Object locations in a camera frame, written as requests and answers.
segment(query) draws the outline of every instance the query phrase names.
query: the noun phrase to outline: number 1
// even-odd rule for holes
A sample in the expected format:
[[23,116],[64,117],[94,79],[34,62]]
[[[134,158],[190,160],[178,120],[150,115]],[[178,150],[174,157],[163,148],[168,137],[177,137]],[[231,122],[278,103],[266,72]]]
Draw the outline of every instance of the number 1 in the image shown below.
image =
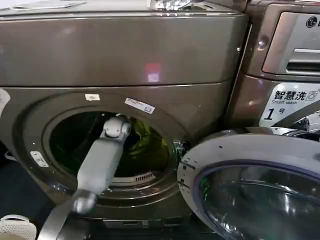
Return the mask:
[[266,117],[266,118],[264,118],[264,120],[272,120],[272,118],[271,118],[271,115],[274,113],[274,108],[270,108],[268,111],[270,111],[269,112],[269,115],[268,115],[268,117]]

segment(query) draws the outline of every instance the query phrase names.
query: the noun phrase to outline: door glass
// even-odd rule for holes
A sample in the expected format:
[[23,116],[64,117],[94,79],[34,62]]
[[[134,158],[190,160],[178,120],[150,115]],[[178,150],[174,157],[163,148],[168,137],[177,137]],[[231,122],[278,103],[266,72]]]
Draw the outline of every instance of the door glass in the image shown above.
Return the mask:
[[320,238],[320,185],[296,173],[246,166],[217,170],[199,186],[217,231],[240,240]]

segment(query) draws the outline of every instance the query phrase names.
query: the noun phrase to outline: laundry basket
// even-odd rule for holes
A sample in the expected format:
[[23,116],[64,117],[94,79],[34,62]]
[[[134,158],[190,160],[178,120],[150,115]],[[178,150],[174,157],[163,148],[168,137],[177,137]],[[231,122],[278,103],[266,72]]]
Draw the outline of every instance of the laundry basket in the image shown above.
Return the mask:
[[35,240],[37,228],[20,215],[7,215],[0,219],[0,240]]

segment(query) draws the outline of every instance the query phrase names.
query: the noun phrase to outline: lg logo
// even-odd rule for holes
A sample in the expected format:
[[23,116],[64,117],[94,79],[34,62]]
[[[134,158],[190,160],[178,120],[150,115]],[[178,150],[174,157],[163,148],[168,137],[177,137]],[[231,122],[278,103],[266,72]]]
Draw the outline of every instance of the lg logo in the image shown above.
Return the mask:
[[306,21],[305,25],[308,28],[313,28],[315,25],[317,25],[318,19],[315,16],[309,17],[309,19]]

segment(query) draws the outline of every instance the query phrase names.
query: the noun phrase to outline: drum opening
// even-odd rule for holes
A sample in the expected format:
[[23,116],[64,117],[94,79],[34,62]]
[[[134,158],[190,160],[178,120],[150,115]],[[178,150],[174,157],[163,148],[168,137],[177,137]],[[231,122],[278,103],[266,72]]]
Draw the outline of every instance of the drum opening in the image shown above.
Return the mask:
[[[61,121],[49,140],[56,162],[76,176],[93,142],[99,138],[105,121],[115,116],[113,112],[92,111]],[[155,129],[133,117],[130,122],[131,133],[124,143],[113,186],[133,186],[152,181],[165,171],[171,159],[166,141]]]

